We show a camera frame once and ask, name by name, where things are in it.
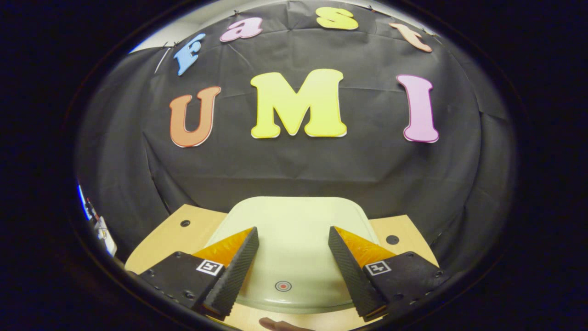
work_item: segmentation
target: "foam letter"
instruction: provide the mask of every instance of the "foam letter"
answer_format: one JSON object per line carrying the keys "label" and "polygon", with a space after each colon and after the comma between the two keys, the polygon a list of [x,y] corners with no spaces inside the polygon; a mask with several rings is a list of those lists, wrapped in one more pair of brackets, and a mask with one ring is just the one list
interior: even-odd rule
{"label": "foam letter", "polygon": [[192,96],[189,94],[175,98],[170,102],[169,108],[172,115],[169,123],[169,134],[174,144],[180,147],[198,146],[208,138],[212,131],[212,119],[214,117],[215,96],[221,88],[218,86],[205,88],[196,95],[200,99],[200,124],[196,130],[186,130],[186,108]]}
{"label": "foam letter", "polygon": [[316,14],[320,16],[316,22],[324,28],[354,30],[359,26],[358,22],[351,18],[353,14],[345,9],[321,7],[316,10]]}
{"label": "foam letter", "polygon": [[433,110],[429,91],[433,88],[428,80],[411,75],[398,75],[396,80],[406,89],[408,96],[409,123],[404,136],[409,141],[434,143],[439,133],[433,126]]}
{"label": "foam letter", "polygon": [[235,22],[227,28],[227,32],[225,32],[222,36],[220,36],[220,41],[231,41],[237,38],[251,38],[255,37],[262,32],[259,28],[261,27],[262,19],[259,17],[251,17],[242,19],[239,22]]}
{"label": "foam letter", "polygon": [[275,138],[280,127],[273,122],[276,110],[286,131],[295,135],[310,107],[310,121],[304,131],[311,137],[342,137],[347,126],[341,122],[339,113],[340,71],[317,69],[308,74],[295,93],[279,72],[261,74],[251,79],[258,89],[257,125],[251,129],[254,138]]}
{"label": "foam letter", "polygon": [[425,52],[432,52],[430,46],[423,44],[419,38],[422,38],[418,33],[409,29],[406,25],[396,24],[396,23],[388,23],[391,27],[398,29],[400,34],[406,39],[414,47],[420,49],[421,51]]}
{"label": "foam letter", "polygon": [[182,75],[186,69],[188,69],[196,60],[198,59],[198,55],[196,52],[200,50],[200,42],[199,40],[204,38],[205,34],[199,34],[194,39],[190,40],[182,49],[180,49],[176,55],[173,56],[174,59],[178,59],[178,64],[180,65],[180,70],[178,71],[178,76]]}

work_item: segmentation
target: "letter m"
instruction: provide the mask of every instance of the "letter m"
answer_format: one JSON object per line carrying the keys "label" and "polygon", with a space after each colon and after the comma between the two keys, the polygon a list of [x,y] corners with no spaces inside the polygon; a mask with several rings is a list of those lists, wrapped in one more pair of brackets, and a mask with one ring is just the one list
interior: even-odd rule
{"label": "letter m", "polygon": [[258,89],[258,115],[251,135],[254,138],[275,138],[280,134],[280,127],[273,122],[273,110],[286,131],[295,135],[310,108],[310,120],[304,127],[307,135],[344,136],[347,126],[341,122],[339,113],[339,81],[342,79],[343,74],[337,70],[313,70],[295,93],[279,72],[253,77],[251,85]]}

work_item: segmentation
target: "pink letter i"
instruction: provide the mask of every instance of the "pink letter i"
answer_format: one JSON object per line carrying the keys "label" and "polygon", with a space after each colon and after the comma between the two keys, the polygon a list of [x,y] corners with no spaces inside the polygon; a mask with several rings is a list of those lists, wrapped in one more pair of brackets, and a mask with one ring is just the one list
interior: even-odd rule
{"label": "pink letter i", "polygon": [[396,80],[406,89],[408,96],[409,123],[404,130],[406,140],[434,143],[439,133],[433,126],[433,110],[429,91],[433,88],[428,80],[411,75],[398,75]]}

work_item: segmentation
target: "hand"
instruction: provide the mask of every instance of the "hand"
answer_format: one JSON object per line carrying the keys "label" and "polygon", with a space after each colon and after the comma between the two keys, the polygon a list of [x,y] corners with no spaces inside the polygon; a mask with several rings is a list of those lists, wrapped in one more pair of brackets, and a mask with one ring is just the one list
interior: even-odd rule
{"label": "hand", "polygon": [[261,326],[271,331],[313,331],[310,329],[304,329],[302,327],[294,326],[284,321],[276,322],[274,320],[270,320],[267,317],[260,319],[259,324],[261,324]]}

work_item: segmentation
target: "bullseye sticker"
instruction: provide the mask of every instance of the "bullseye sticker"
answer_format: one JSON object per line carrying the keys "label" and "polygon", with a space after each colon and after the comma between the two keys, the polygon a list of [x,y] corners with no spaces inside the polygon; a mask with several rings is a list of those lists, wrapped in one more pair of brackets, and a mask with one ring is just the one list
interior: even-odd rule
{"label": "bullseye sticker", "polygon": [[280,292],[287,292],[292,288],[292,284],[282,280],[281,282],[276,283],[276,290]]}

